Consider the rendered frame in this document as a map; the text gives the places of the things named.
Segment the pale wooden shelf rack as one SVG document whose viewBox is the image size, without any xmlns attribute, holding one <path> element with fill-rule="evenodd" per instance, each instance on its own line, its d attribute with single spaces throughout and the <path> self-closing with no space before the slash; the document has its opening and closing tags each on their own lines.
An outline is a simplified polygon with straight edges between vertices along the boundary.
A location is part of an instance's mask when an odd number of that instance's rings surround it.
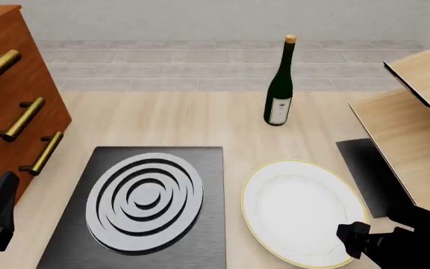
<svg viewBox="0 0 430 269">
<path fill-rule="evenodd" d="M 384 68 L 402 89 L 349 107 L 410 201 L 430 211 L 430 49 Z"/>
</svg>

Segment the dark green wine bottle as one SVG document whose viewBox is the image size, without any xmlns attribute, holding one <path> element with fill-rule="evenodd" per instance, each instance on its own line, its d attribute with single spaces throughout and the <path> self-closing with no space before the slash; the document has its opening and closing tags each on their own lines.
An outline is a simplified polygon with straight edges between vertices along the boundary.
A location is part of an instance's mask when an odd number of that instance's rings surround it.
<svg viewBox="0 0 430 269">
<path fill-rule="evenodd" d="M 293 98 L 291 64 L 296 40 L 296 35 L 285 36 L 281 62 L 267 90 L 264 121 L 272 126 L 281 126 L 287 122 Z"/>
</svg>

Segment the flat black stove plate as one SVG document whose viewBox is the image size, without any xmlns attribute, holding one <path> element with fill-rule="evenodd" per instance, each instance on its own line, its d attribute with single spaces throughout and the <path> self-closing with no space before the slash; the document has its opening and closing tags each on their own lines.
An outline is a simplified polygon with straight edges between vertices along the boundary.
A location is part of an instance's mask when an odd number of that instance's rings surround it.
<svg viewBox="0 0 430 269">
<path fill-rule="evenodd" d="M 226 269 L 222 147 L 99 146 L 37 269 Z"/>
</svg>

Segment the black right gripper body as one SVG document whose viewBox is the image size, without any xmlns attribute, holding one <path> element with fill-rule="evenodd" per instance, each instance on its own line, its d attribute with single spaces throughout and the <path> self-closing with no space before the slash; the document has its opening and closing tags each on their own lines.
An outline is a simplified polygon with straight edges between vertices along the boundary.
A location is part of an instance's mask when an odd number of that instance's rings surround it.
<svg viewBox="0 0 430 269">
<path fill-rule="evenodd" d="M 360 246 L 381 269 L 430 269 L 430 234 L 395 228 L 362 235 Z"/>
</svg>

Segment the brown wooden cabinet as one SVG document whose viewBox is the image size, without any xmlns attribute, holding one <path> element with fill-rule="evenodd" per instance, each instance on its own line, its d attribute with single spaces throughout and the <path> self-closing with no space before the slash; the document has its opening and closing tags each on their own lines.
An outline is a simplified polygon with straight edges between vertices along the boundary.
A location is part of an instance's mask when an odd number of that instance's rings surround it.
<svg viewBox="0 0 430 269">
<path fill-rule="evenodd" d="M 14 172 L 19 177 L 17 192 L 23 194 L 35 176 L 18 168 L 34 163 L 46 145 L 40 140 L 42 136 L 64 133 L 72 119 L 20 9 L 18 5 L 0 5 L 0 55 L 11 49 L 21 54 L 21 59 L 0 75 L 0 130 L 7 129 L 25 110 L 19 107 L 20 102 L 38 97 L 46 101 L 14 142 L 0 138 L 0 176 Z"/>
</svg>

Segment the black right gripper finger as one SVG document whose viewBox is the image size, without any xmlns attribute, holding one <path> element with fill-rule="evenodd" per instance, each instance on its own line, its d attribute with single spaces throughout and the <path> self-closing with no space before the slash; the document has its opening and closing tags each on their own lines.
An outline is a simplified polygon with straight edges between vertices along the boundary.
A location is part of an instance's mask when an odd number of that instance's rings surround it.
<svg viewBox="0 0 430 269">
<path fill-rule="evenodd" d="M 369 224 L 355 221 L 351 224 L 339 224 L 336 235 L 342 241 L 347 254 L 354 259 L 360 259 L 369 232 Z"/>
</svg>

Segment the white plate with yellow rim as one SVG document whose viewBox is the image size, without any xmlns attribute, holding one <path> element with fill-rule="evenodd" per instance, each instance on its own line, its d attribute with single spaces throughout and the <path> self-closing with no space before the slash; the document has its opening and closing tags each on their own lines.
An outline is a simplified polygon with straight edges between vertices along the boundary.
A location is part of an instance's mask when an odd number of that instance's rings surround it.
<svg viewBox="0 0 430 269">
<path fill-rule="evenodd" d="M 256 169 L 241 194 L 246 225 L 274 256 L 307 269 L 334 269 L 352 261 L 336 232 L 340 224 L 368 223 L 361 198 L 337 174 L 298 160 Z"/>
</svg>

